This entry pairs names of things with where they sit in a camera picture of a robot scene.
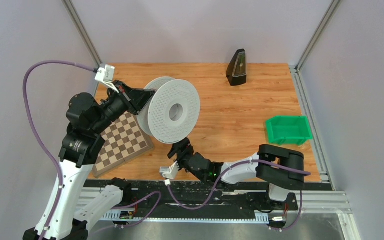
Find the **chessboard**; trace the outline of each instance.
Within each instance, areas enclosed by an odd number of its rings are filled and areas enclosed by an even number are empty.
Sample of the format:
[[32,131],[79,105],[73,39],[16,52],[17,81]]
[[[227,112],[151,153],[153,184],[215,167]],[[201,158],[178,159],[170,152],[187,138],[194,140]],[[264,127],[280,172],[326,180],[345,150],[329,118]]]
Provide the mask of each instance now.
[[150,137],[139,127],[136,117],[128,112],[113,122],[102,133],[102,138],[105,144],[92,169],[95,178],[132,161],[154,147]]

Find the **black metronome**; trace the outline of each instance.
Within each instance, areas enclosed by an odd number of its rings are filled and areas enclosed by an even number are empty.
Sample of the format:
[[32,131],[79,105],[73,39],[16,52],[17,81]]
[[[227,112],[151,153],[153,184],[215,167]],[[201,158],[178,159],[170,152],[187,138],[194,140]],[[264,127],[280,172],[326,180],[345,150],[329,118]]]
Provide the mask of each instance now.
[[234,54],[226,71],[231,86],[239,86],[247,82],[247,60],[245,50],[239,49]]

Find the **green plastic bin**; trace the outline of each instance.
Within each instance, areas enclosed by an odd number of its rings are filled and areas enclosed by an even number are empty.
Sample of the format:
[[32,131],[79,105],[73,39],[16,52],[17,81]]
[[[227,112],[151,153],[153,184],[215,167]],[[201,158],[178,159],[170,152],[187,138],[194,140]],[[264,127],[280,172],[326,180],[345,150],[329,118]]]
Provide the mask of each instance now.
[[301,145],[313,139],[306,116],[275,116],[265,121],[269,144]]

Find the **white wall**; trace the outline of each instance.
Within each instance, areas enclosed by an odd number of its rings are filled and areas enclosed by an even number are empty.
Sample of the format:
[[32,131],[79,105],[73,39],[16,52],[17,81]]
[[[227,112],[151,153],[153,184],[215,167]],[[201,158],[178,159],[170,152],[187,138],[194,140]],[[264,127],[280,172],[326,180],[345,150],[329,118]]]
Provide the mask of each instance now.
[[362,239],[384,239],[384,1],[344,0],[302,76]]
[[331,0],[73,0],[110,63],[296,65]]
[[[39,221],[56,171],[29,127],[22,96],[26,70],[49,59],[94,62],[61,1],[0,0],[0,240],[22,239]],[[92,74],[70,66],[35,70],[27,91],[44,143],[58,156],[70,98]]]

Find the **wooden table surface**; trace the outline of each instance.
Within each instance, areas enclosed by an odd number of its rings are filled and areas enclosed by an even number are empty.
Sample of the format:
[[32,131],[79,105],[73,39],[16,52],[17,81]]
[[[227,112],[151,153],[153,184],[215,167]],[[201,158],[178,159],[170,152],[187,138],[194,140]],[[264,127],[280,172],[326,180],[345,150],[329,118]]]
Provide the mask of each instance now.
[[[302,115],[287,64],[247,64],[247,83],[230,86],[225,63],[112,63],[114,79],[132,88],[144,88],[150,81],[169,76],[191,82],[197,89],[201,110],[196,127],[188,136],[196,152],[214,162],[234,162],[251,156],[259,145],[267,144],[265,121],[276,115]],[[96,99],[106,99],[100,84]],[[104,174],[100,179],[163,180],[161,166],[170,166],[167,158],[171,144],[152,137],[154,149]],[[304,154],[304,170],[311,172],[306,182],[320,182],[310,145],[282,145]],[[181,171],[176,180],[197,180]]]

